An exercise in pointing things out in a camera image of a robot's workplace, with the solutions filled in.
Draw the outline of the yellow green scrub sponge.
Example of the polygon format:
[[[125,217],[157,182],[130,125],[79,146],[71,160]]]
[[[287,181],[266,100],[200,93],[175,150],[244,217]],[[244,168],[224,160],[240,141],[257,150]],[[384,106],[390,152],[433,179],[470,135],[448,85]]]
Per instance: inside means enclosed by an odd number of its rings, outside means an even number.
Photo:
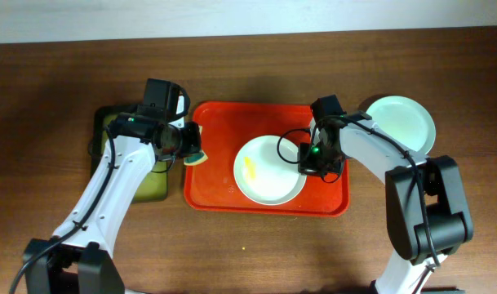
[[[206,153],[204,151],[200,151],[199,153],[192,154],[186,158],[184,158],[185,166],[196,166],[201,163],[204,163],[208,159]]]

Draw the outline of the cream white plate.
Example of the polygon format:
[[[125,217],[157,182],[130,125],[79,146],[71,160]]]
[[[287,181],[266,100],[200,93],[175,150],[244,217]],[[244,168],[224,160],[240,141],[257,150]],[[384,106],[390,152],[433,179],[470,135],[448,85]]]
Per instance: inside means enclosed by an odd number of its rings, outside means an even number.
[[[298,172],[298,146],[278,136],[259,136],[238,151],[233,162],[237,187],[251,201],[265,206],[290,202],[307,177]]]

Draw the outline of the mint green plate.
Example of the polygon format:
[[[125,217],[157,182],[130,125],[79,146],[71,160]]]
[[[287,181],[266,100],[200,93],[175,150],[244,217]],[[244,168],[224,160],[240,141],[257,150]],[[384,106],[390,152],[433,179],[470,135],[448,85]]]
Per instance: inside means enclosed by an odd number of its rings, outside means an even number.
[[[436,140],[436,126],[430,113],[404,96],[385,96],[366,111],[379,127],[414,151],[428,154]]]

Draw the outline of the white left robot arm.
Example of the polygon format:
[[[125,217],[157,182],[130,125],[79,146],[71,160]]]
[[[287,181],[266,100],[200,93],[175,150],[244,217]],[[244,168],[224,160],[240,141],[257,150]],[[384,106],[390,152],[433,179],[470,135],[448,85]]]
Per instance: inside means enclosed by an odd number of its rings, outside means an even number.
[[[197,123],[182,128],[137,114],[119,114],[105,127],[100,163],[81,198],[48,240],[32,239],[12,282],[29,293],[126,293],[113,263],[118,231],[144,178],[158,162],[201,150]]]

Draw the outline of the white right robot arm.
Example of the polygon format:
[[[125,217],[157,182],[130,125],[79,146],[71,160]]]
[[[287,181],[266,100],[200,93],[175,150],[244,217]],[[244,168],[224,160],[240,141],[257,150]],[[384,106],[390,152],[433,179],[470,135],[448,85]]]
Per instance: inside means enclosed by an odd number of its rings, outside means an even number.
[[[364,112],[347,114],[336,96],[315,100],[310,141],[300,145],[298,171],[341,177],[352,158],[385,187],[393,254],[371,293],[420,293],[428,278],[473,238],[473,220],[456,161],[430,158],[383,131]]]

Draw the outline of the red plastic tray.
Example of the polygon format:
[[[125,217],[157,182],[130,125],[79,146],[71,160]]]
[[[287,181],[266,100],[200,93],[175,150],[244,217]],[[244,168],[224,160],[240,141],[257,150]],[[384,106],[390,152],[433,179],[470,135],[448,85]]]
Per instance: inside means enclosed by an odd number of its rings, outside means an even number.
[[[235,183],[234,159],[245,143],[258,136],[280,136],[290,129],[307,127],[311,119],[307,105],[220,101],[200,104],[193,113],[193,121],[202,126],[202,149],[208,159],[186,168],[187,204],[217,212],[327,217],[343,214],[350,203],[349,166],[334,184],[309,176],[294,199],[277,206],[251,201]]]

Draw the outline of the black tray with yellow liquid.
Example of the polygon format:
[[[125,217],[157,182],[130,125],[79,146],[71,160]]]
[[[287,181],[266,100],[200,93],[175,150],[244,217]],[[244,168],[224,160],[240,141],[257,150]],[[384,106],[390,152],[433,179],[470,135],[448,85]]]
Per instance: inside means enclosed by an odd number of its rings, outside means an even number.
[[[95,173],[104,152],[107,135],[104,127],[114,120],[121,112],[131,113],[134,105],[109,105],[96,110],[94,115],[93,135],[88,145],[88,153],[91,156],[91,176]],[[150,172],[142,181],[135,192],[133,203],[146,203],[163,201],[167,197],[168,184],[166,173]]]

